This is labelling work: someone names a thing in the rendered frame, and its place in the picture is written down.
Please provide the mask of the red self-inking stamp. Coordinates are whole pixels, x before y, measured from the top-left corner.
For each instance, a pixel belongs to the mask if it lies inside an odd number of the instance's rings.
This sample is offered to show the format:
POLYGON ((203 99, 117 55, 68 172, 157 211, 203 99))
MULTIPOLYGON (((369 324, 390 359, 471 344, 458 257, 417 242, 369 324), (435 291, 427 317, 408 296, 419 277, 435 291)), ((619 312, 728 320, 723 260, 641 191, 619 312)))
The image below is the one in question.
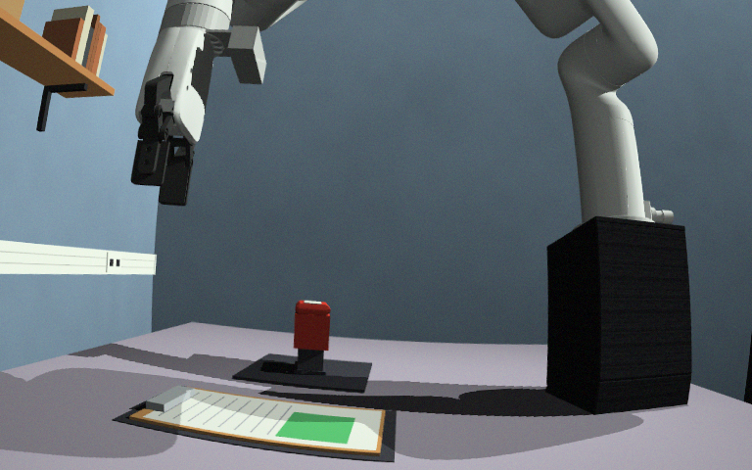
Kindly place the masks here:
POLYGON ((328 313, 330 307, 324 302, 296 303, 294 349, 298 349, 298 361, 294 373, 326 376, 323 356, 329 350, 328 313))

